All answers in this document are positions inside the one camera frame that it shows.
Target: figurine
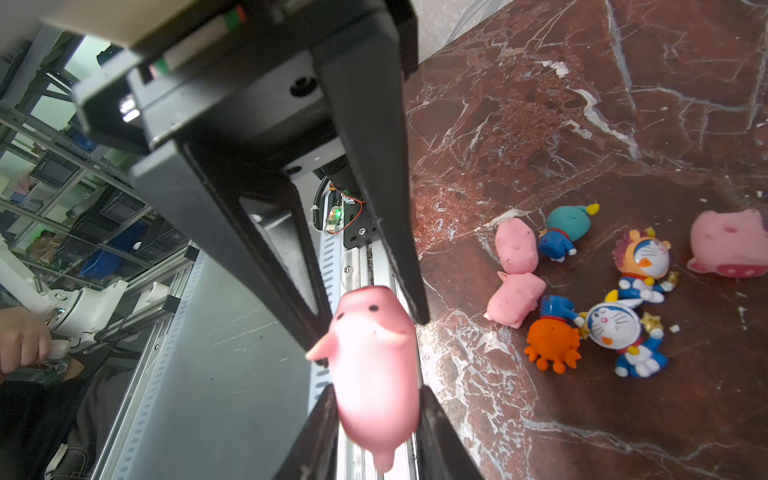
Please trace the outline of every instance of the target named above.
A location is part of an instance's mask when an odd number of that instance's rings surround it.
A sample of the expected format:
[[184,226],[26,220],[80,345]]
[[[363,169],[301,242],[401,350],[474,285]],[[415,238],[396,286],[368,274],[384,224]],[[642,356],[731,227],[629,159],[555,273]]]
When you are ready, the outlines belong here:
[[547,230],[541,232],[538,249],[555,262],[564,262],[565,255],[575,255],[573,242],[582,238],[592,225],[590,215],[600,211],[599,204],[589,207],[558,207],[547,217]]
[[529,346],[525,354],[542,372],[552,362],[552,369],[565,373],[565,366],[576,368],[576,360],[581,358],[578,347],[581,340],[578,330],[568,325],[568,320],[575,321],[580,316],[574,311],[574,304],[567,298],[546,295],[541,299],[541,318],[533,322],[528,331]]
[[525,316],[536,310],[538,298],[544,293],[547,284],[533,273],[508,275],[498,272],[502,286],[488,301],[488,310],[483,314],[486,319],[520,328]]
[[536,270],[538,265],[536,236],[523,220],[519,218],[504,220],[496,230],[495,243],[496,253],[506,273],[533,273]]
[[656,240],[653,228],[648,228],[646,235],[642,237],[640,231],[630,230],[616,242],[614,263],[621,272],[619,298],[662,303],[664,293],[677,285],[678,273],[672,272],[664,282],[656,284],[669,270],[671,244]]
[[328,359],[344,431],[381,473],[419,424],[417,355],[413,321],[385,286],[344,295],[328,333],[306,354]]
[[618,291],[611,291],[605,302],[593,306],[575,322],[586,325],[590,338],[599,346],[618,351],[616,375],[649,377],[667,366],[667,357],[658,352],[664,330],[648,327],[650,339],[643,341],[643,326],[633,310],[643,300],[619,300],[618,297]]
[[768,218],[755,209],[734,214],[704,212],[690,228],[694,258],[688,268],[734,278],[768,272]]

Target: yellow star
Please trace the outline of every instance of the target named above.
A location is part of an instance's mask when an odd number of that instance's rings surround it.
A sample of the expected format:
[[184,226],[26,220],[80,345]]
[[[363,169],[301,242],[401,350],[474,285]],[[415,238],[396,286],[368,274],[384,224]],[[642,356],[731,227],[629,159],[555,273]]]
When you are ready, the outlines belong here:
[[643,324],[645,331],[648,333],[651,333],[654,330],[664,329],[664,326],[661,325],[661,317],[651,315],[648,312],[643,313],[643,318],[640,319],[640,323]]

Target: finger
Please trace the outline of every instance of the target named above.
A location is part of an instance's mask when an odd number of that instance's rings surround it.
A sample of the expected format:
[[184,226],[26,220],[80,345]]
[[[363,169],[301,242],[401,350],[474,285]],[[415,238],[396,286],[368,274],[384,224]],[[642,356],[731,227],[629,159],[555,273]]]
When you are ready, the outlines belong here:
[[46,332],[45,335],[40,337],[40,341],[38,342],[38,363],[42,363],[48,359],[48,356],[51,355],[51,348],[53,348],[51,334]]
[[22,353],[20,363],[22,366],[30,366],[38,359],[38,337],[36,335],[27,335],[22,337]]
[[0,340],[0,372],[14,372],[18,368],[21,352],[22,336],[17,333],[5,335]]

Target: human hand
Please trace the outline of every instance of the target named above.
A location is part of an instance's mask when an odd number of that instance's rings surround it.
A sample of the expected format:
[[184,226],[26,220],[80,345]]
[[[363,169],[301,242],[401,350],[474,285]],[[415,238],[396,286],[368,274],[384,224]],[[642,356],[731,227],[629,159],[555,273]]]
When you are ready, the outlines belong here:
[[19,366],[40,363],[51,353],[51,333],[25,308],[0,310],[0,381]]

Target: pink pig head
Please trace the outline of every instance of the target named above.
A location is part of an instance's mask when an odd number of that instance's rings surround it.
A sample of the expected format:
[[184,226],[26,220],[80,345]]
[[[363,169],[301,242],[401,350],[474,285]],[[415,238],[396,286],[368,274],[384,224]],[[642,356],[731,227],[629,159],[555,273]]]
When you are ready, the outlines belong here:
[[699,215],[690,228],[690,248],[694,258],[688,268],[694,272],[735,278],[768,272],[768,231],[754,209],[734,214],[710,210]]
[[547,284],[533,273],[507,275],[498,272],[502,286],[488,301],[486,319],[502,323],[513,329],[520,328],[525,316],[538,306],[538,298]]
[[495,242],[496,253],[506,273],[533,273],[536,270],[536,236],[523,220],[504,220],[496,230]]
[[385,286],[349,292],[328,333],[306,358],[328,359],[339,418],[346,434],[388,472],[395,449],[419,424],[416,330]]

